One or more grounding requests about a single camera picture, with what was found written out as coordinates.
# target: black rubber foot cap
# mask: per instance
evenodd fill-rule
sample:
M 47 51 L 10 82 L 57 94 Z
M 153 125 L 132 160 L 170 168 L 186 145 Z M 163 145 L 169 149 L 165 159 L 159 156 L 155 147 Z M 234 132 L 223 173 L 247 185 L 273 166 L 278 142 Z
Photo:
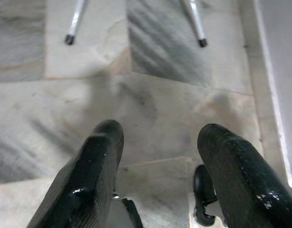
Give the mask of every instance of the black rubber foot cap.
M 69 35 L 69 34 L 66 35 L 65 43 L 68 44 L 68 45 L 74 44 L 74 38 L 75 38 L 75 36 L 73 36 L 73 35 Z
M 198 42 L 199 42 L 200 47 L 202 47 L 202 48 L 204 48 L 208 45 L 206 39 L 200 39 L 200 40 L 198 40 Z

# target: marble floor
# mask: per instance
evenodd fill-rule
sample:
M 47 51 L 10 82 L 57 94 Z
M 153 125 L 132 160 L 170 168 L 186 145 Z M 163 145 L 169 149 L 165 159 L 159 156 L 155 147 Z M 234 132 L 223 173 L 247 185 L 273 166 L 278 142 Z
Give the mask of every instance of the marble floor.
M 207 48 L 178 0 L 89 1 L 70 47 L 74 0 L 24 2 L 0 0 L 0 196 L 19 197 L 17 184 L 34 203 L 0 201 L 0 227 L 24 227 L 52 177 L 110 118 L 125 132 L 119 191 L 145 227 L 198 227 L 189 210 L 200 129 L 221 124 L 263 154 L 237 1 L 200 1 Z

